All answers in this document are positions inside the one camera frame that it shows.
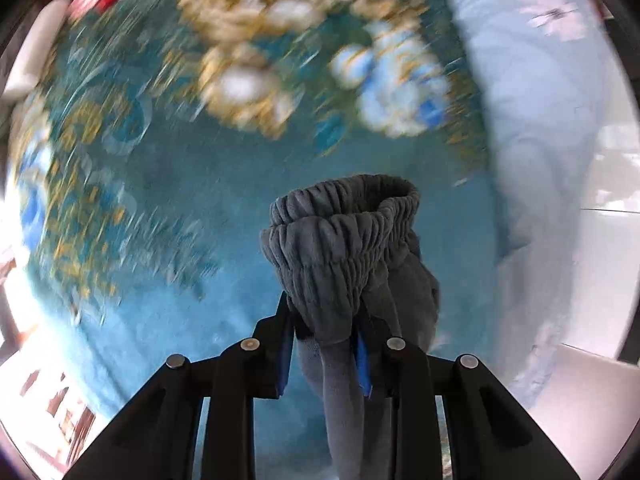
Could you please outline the light grey daisy bedsheet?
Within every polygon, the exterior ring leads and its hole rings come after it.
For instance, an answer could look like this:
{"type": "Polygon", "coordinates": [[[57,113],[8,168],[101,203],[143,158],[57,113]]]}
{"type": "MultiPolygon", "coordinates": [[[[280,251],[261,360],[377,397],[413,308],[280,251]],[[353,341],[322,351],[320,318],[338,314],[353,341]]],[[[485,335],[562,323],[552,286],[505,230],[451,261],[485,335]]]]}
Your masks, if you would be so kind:
{"type": "Polygon", "coordinates": [[[494,371],[528,405],[570,320],[612,49],[592,0],[447,1],[482,92],[500,196],[494,371]]]}

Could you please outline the teal floral blanket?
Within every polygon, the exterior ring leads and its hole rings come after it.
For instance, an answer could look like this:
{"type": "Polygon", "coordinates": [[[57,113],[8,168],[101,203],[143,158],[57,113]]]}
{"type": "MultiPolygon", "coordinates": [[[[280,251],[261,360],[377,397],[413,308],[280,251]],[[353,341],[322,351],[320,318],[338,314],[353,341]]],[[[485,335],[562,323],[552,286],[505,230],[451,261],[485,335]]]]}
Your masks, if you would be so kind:
{"type": "Polygon", "coordinates": [[[15,120],[15,281],[96,416],[271,314],[270,204],[357,174],[418,189],[430,348],[494,350],[499,199],[446,0],[118,0],[63,24],[15,120]]]}

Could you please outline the dark grey fleece pants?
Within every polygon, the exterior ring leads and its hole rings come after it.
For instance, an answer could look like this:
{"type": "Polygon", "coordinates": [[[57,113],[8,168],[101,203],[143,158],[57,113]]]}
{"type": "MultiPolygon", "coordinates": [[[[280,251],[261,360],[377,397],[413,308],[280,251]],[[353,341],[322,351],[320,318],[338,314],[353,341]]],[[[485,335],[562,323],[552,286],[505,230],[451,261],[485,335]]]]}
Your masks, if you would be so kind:
{"type": "Polygon", "coordinates": [[[300,367],[323,402],[342,479],[385,479],[392,460],[392,404],[367,399],[358,384],[349,341],[358,311],[422,350],[436,332],[439,284],[413,231],[419,205],[411,182],[360,174],[278,198],[260,234],[297,316],[300,367]]]}

